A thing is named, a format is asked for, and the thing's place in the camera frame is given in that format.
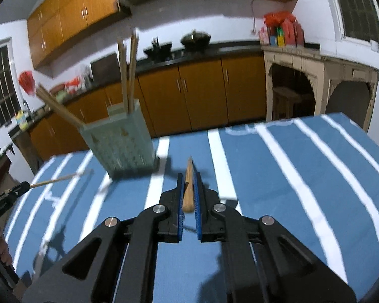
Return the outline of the wooden chopstick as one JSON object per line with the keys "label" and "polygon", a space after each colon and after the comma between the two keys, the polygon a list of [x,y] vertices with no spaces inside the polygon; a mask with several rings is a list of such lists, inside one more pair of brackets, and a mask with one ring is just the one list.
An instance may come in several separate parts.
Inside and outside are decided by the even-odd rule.
{"label": "wooden chopstick", "polygon": [[184,213],[193,213],[195,210],[193,173],[194,173],[193,161],[192,161],[192,158],[189,157],[188,162],[187,162],[186,175],[185,175],[185,190],[184,190],[183,204],[182,204]]}
{"label": "wooden chopstick", "polygon": [[35,184],[30,184],[29,188],[30,189],[34,189],[36,187],[42,187],[42,186],[53,184],[53,183],[57,183],[57,182],[60,182],[60,181],[70,180],[70,179],[73,179],[73,178],[76,178],[76,177],[79,178],[79,177],[81,177],[81,176],[83,176],[85,174],[92,173],[92,172],[93,172],[92,169],[85,170],[85,171],[82,171],[82,172],[76,172],[74,174],[65,175],[65,176],[59,177],[57,179],[52,179],[52,180],[38,182],[38,183],[35,183]]}

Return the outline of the yellow detergent bottle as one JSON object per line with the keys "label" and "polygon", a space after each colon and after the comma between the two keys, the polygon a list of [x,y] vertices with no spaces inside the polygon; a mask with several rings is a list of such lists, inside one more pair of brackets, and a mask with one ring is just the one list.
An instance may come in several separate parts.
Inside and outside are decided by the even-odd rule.
{"label": "yellow detergent bottle", "polygon": [[15,114],[15,119],[21,131],[25,131],[29,126],[29,122],[27,120],[28,117],[28,113],[24,110],[19,110],[17,114]]}

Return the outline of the green perforated utensil holder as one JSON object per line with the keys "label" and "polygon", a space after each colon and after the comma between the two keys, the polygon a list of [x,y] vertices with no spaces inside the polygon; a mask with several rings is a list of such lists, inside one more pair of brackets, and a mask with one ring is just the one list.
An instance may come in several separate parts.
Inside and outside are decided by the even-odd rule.
{"label": "green perforated utensil holder", "polygon": [[150,174],[158,168],[159,159],[139,100],[128,113],[122,103],[107,108],[109,116],[79,128],[93,155],[112,179]]}

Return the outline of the blue white striped tablecloth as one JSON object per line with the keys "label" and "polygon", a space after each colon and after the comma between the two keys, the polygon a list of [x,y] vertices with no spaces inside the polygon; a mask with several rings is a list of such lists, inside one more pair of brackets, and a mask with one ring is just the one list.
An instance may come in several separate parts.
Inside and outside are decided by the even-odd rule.
{"label": "blue white striped tablecloth", "polygon": [[126,220],[176,186],[189,157],[203,183],[247,217],[270,215],[358,298],[379,278],[379,147],[343,114],[156,139],[153,175],[111,180],[91,152],[51,157],[15,206],[5,239],[24,280],[42,274],[108,217]]}

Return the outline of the left barred window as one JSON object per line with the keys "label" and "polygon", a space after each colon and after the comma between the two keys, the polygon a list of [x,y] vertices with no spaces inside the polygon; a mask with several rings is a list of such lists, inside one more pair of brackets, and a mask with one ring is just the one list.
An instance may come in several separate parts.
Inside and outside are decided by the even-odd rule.
{"label": "left barred window", "polygon": [[9,50],[7,45],[0,46],[0,128],[10,125],[15,114],[21,110],[15,90]]}

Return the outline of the barred window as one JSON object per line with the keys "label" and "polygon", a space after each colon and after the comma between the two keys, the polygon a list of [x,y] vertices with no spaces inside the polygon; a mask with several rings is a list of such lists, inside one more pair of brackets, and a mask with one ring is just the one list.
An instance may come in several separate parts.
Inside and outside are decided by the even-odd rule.
{"label": "barred window", "polygon": [[379,2],[338,0],[343,32],[347,38],[379,43]]}
{"label": "barred window", "polygon": [[15,114],[21,110],[15,90],[9,50],[7,45],[0,46],[0,128],[10,125]]}

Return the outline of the chopstick bundle left in holder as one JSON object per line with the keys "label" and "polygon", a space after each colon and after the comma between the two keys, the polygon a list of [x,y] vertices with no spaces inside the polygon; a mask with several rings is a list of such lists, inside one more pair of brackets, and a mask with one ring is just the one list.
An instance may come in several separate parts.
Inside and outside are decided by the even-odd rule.
{"label": "chopstick bundle left in holder", "polygon": [[36,95],[43,100],[51,110],[59,114],[60,117],[64,118],[70,124],[74,125],[76,128],[84,126],[84,122],[77,118],[72,112],[70,112],[64,105],[60,104],[56,99],[54,99],[51,94],[39,84],[36,88]]}

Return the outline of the chopstick bundle in holder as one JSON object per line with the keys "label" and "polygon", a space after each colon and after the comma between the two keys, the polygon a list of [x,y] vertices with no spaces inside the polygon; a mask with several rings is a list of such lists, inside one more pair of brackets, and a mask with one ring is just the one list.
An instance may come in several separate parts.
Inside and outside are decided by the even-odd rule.
{"label": "chopstick bundle in holder", "polygon": [[120,79],[122,84],[122,102],[124,105],[124,110],[127,114],[134,111],[138,43],[139,35],[136,29],[134,29],[131,33],[130,51],[127,51],[127,47],[123,40],[117,40]]}
{"label": "chopstick bundle in holder", "polygon": [[54,99],[51,94],[39,84],[36,88],[36,95],[43,100],[51,110],[59,114],[60,117],[64,118],[70,124],[74,125],[76,128],[84,126],[84,122],[77,118],[72,112],[70,112],[64,105],[60,104],[56,99]]}

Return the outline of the lower wooden cabinets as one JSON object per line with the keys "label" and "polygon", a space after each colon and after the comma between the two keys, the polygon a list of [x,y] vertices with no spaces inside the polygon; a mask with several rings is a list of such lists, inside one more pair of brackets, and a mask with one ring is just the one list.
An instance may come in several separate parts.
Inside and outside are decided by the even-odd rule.
{"label": "lower wooden cabinets", "polygon": [[[266,76],[262,53],[181,64],[141,74],[135,98],[151,138],[266,119]],[[108,117],[122,102],[120,83],[73,98],[67,109],[88,124]],[[88,150],[77,128],[50,112],[28,130],[46,161],[53,155]]]}

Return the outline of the wooden cabinets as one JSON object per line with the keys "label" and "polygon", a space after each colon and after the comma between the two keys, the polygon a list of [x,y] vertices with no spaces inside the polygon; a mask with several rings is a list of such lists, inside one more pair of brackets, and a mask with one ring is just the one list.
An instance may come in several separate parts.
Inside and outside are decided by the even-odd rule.
{"label": "wooden cabinets", "polygon": [[[135,98],[151,138],[266,119],[266,76],[262,53],[181,64],[141,74]],[[122,102],[120,83],[73,98],[67,109],[88,124],[108,117]],[[53,155],[88,150],[77,128],[50,112],[28,130],[46,161]]]}
{"label": "wooden cabinets", "polygon": [[27,20],[33,67],[51,63],[86,37],[89,28],[130,16],[130,8],[118,0],[43,0]]}

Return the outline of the small wooden stool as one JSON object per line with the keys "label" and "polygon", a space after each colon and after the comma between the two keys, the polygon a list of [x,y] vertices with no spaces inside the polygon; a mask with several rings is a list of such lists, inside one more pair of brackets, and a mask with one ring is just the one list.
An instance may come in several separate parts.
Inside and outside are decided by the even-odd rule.
{"label": "small wooden stool", "polygon": [[294,105],[302,101],[301,95],[286,87],[273,88],[273,120],[290,119]]}

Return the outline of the chopstick bundle right in holder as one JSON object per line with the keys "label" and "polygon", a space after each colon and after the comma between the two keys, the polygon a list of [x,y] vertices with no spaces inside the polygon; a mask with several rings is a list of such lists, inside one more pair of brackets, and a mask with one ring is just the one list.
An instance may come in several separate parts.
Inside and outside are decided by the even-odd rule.
{"label": "chopstick bundle right in holder", "polygon": [[124,110],[127,114],[134,111],[138,43],[139,35],[136,29],[134,29],[131,33],[130,51],[127,51],[127,47],[123,40],[117,40],[120,79],[122,84],[122,102],[124,105]]}

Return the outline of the dark cutting board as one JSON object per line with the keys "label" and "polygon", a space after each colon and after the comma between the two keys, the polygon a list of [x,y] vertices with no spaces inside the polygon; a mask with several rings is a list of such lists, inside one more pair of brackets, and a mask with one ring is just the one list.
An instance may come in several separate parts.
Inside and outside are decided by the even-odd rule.
{"label": "dark cutting board", "polygon": [[116,53],[109,54],[91,63],[93,80],[98,84],[111,84],[120,80],[119,62]]}

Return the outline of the black pot on stove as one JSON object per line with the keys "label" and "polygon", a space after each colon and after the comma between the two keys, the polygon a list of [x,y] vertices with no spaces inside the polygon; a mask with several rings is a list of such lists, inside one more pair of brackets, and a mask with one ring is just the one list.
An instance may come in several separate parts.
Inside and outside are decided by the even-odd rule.
{"label": "black pot on stove", "polygon": [[163,62],[171,57],[172,42],[159,43],[159,38],[153,38],[152,46],[145,48],[143,52],[153,62]]}

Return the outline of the white wooden side table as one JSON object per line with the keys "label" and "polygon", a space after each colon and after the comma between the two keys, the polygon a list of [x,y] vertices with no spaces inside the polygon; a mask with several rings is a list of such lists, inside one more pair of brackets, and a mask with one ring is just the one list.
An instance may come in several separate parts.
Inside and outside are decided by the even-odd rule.
{"label": "white wooden side table", "polygon": [[309,48],[262,46],[266,72],[266,120],[272,120],[272,66],[277,64],[306,74],[315,99],[314,114],[324,114],[327,103],[343,81],[357,81],[369,85],[370,100],[362,129],[367,132],[372,120],[379,69],[359,62],[326,56]]}

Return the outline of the black wok with lid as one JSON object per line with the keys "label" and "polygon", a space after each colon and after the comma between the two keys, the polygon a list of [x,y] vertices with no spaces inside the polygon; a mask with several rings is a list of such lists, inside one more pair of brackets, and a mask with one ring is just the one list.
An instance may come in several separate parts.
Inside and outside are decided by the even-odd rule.
{"label": "black wok with lid", "polygon": [[208,48],[210,40],[211,36],[208,33],[192,30],[181,38],[181,44],[186,51],[201,52]]}

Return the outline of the upper wooden cabinets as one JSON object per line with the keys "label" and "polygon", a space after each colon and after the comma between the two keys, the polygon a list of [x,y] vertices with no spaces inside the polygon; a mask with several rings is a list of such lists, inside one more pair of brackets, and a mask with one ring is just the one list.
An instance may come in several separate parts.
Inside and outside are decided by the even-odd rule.
{"label": "upper wooden cabinets", "polygon": [[33,67],[51,63],[86,37],[89,28],[130,16],[130,8],[118,0],[43,0],[27,20]]}

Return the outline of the red oil bottle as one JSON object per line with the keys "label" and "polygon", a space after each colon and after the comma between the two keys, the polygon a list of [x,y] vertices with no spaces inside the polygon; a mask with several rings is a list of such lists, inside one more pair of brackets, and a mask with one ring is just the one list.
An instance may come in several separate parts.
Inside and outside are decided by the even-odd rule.
{"label": "red oil bottle", "polygon": [[302,26],[297,21],[284,20],[282,24],[286,46],[304,47],[305,39]]}

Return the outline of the red bag on side table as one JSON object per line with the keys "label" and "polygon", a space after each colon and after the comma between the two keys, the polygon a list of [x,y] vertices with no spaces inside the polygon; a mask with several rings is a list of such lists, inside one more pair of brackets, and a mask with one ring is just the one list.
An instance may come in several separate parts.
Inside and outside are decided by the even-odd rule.
{"label": "red bag on side table", "polygon": [[297,18],[287,10],[269,12],[264,15],[264,23],[267,27],[281,27],[282,23],[285,20],[294,23],[297,20]]}

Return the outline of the right barred window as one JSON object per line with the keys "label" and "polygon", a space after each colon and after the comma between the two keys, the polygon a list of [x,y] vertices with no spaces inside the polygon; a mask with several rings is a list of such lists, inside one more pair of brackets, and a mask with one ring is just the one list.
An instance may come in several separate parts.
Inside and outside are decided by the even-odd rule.
{"label": "right barred window", "polygon": [[379,43],[379,2],[338,0],[343,32],[347,38]]}

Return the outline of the red plastic bag on wall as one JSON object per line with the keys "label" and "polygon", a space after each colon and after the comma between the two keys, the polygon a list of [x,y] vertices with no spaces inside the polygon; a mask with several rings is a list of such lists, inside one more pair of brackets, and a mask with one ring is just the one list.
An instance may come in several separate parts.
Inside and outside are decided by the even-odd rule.
{"label": "red plastic bag on wall", "polygon": [[27,95],[35,95],[35,80],[33,77],[33,72],[31,70],[22,72],[18,77],[18,82]]}

